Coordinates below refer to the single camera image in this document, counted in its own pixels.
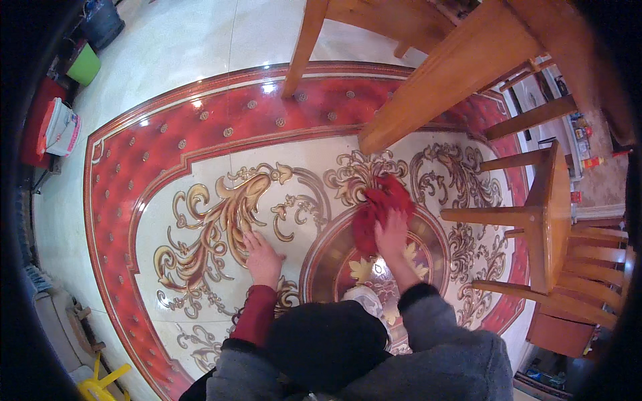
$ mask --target green bucket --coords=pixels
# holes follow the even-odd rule
[[[67,70],[67,76],[85,86],[88,86],[94,80],[100,69],[100,60],[98,60],[87,41],[78,44],[70,63],[71,66]]]

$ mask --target gray fleece jacket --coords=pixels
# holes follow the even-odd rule
[[[401,315],[413,354],[388,358],[332,399],[512,400],[510,361],[497,334],[457,326],[453,307],[436,295],[417,299]],[[207,401],[283,400],[279,372],[266,359],[223,348]]]

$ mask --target hand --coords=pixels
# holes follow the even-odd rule
[[[377,249],[397,282],[399,294],[421,281],[403,255],[406,250],[407,221],[408,215],[405,212],[390,209],[385,228],[381,227],[379,221],[374,224]]]
[[[250,256],[245,264],[255,286],[268,286],[277,290],[285,255],[278,255],[261,233],[243,233],[243,244]]]
[[[386,263],[403,260],[408,232],[407,220],[406,212],[390,209],[385,228],[379,221],[374,224],[374,241]]]

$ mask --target black bucket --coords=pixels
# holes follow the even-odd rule
[[[86,17],[80,23],[89,44],[94,49],[104,49],[125,27],[111,0],[89,0],[85,3]]]

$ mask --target red cloth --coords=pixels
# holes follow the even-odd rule
[[[277,293],[271,287],[250,287],[243,312],[230,338],[238,338],[250,341],[256,346],[263,346],[268,328],[274,320],[276,303]]]
[[[377,188],[365,191],[366,202],[354,215],[352,234],[357,250],[370,256],[377,254],[377,244],[374,242],[374,223],[379,221],[386,225],[390,209],[405,210],[408,222],[415,212],[415,204],[410,194],[395,176],[386,174],[376,178]]]

